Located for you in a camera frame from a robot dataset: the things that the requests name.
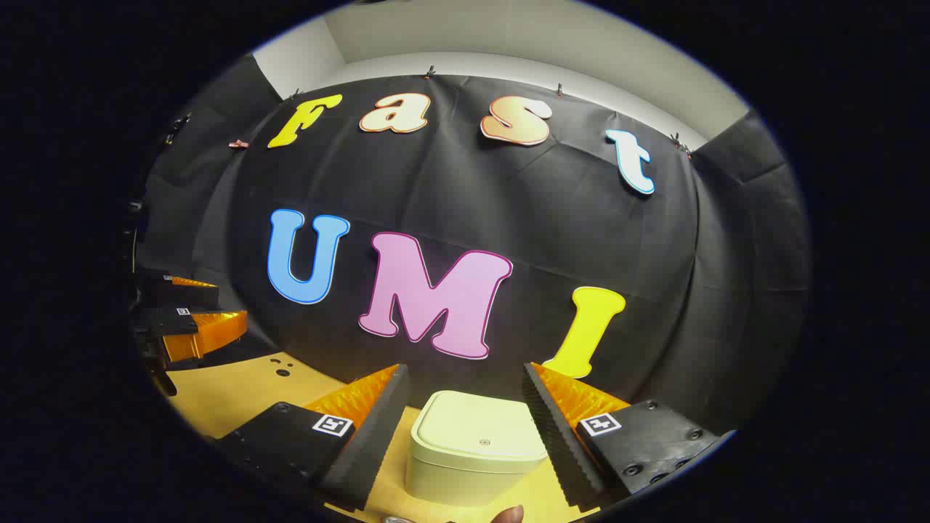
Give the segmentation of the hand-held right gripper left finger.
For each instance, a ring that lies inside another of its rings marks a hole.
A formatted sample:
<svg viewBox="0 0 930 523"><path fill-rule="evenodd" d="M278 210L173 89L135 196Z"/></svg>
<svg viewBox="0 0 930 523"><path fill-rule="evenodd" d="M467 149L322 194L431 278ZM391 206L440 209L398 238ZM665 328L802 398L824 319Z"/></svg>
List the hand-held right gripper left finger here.
<svg viewBox="0 0 930 523"><path fill-rule="evenodd" d="M409 391L408 366L390 365L306 406L275 402L214 444L292 498L362 510Z"/></svg>

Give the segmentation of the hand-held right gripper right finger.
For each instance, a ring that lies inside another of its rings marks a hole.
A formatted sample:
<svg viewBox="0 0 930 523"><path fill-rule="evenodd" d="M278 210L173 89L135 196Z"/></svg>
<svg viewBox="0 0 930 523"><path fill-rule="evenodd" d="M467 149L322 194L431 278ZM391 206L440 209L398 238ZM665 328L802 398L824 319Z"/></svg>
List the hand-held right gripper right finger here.
<svg viewBox="0 0 930 523"><path fill-rule="evenodd" d="M678 479L730 440L672 410L613 395L528 362L522 396L569 506L638 502Z"/></svg>

